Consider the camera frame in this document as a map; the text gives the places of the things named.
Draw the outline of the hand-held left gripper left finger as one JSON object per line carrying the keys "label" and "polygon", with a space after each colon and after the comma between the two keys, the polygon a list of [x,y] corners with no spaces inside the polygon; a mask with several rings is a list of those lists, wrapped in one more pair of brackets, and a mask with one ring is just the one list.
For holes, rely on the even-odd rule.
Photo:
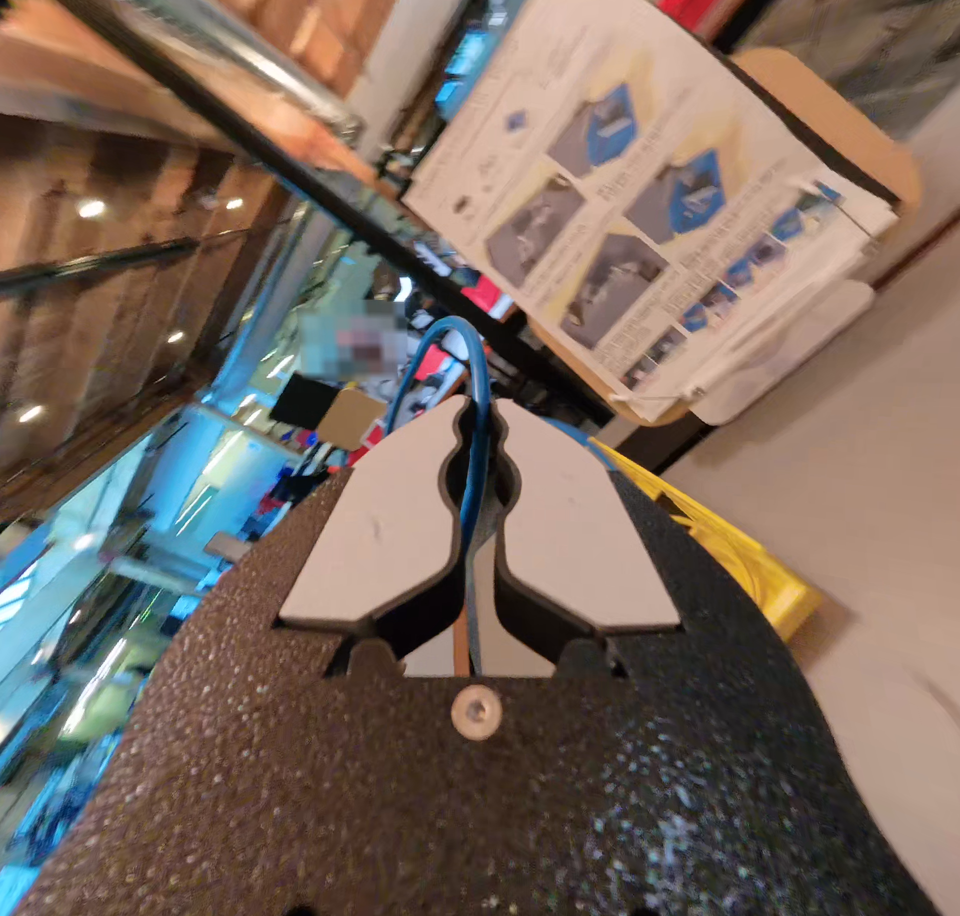
{"label": "hand-held left gripper left finger", "polygon": [[427,643],[464,607],[460,502],[473,402],[452,397],[353,468],[278,622],[354,642]]}

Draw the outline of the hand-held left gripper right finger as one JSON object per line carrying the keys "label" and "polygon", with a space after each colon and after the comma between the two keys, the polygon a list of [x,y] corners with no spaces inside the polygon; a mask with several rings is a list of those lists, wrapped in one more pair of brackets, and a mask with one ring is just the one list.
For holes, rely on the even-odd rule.
{"label": "hand-held left gripper right finger", "polygon": [[682,619],[614,480],[589,442],[498,399],[494,608],[550,662],[568,645],[675,632]]}

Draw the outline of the yellow plastic bin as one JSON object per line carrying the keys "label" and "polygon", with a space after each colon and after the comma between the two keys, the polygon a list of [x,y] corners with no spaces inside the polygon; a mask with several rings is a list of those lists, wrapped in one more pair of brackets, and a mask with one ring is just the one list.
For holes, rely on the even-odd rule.
{"label": "yellow plastic bin", "polygon": [[748,534],[598,439],[587,442],[741,586],[784,642],[789,643],[820,608],[821,592]]}

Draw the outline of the printed instruction sheet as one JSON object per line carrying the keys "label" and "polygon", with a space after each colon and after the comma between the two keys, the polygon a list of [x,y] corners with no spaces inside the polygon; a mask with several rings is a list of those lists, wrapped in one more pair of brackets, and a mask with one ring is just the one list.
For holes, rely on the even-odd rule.
{"label": "printed instruction sheet", "polygon": [[528,0],[404,200],[649,422],[900,208],[646,0]]}

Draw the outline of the wooden clipboard stand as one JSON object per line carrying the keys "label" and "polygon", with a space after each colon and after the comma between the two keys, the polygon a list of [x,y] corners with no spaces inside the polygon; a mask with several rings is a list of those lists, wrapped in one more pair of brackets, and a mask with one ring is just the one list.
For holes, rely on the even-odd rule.
{"label": "wooden clipboard stand", "polygon": [[[894,193],[898,200],[896,222],[879,237],[880,250],[885,251],[906,235],[915,222],[924,196],[920,166],[912,150],[889,138],[834,91],[818,75],[791,53],[778,47],[751,48],[733,56],[720,54],[722,63],[758,95],[766,94],[787,112],[798,118],[843,157]],[[633,409],[619,404],[599,375],[589,369],[570,344],[563,343],[553,331],[533,317],[527,316],[530,331],[549,351],[580,379],[582,384],[605,403],[618,417],[633,427],[660,428],[673,424],[688,414],[704,420],[700,399],[678,402],[654,422],[645,421]]]}

